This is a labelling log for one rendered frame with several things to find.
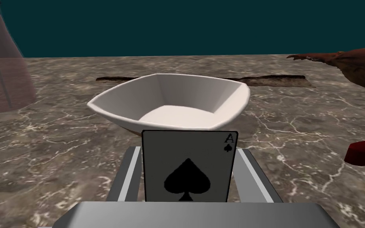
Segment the white square bowl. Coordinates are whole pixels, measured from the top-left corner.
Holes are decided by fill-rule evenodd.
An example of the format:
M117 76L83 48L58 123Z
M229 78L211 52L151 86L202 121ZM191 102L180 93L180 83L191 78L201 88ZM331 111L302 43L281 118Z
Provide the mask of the white square bowl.
M151 74L112 87L87 106L135 134L144 130L218 130L247 107L243 82L188 75Z

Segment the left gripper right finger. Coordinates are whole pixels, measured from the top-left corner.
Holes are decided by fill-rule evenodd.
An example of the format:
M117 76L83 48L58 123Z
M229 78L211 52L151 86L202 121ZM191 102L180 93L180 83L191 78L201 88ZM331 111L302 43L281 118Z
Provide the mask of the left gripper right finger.
M251 152L237 148L233 166L240 201L282 203L282 199Z

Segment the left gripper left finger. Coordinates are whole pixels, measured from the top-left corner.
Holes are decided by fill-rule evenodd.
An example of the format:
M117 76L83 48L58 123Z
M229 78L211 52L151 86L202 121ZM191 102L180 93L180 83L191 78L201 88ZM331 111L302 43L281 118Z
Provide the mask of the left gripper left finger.
M140 146L126 150L106 201L137 201L142 174L141 150Z

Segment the ace of spades playing card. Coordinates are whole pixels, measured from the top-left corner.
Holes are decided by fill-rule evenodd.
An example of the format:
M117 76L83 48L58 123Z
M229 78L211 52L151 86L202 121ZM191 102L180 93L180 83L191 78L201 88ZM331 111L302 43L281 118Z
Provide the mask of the ace of spades playing card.
M227 202L238 132L144 130L145 201Z

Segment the brown onion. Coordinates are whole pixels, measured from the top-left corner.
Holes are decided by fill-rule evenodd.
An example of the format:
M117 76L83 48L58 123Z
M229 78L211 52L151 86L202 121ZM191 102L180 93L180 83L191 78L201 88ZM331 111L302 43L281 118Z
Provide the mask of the brown onion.
M289 55L294 60L310 60L337 67L352 83L365 87L365 48L336 53L304 53Z

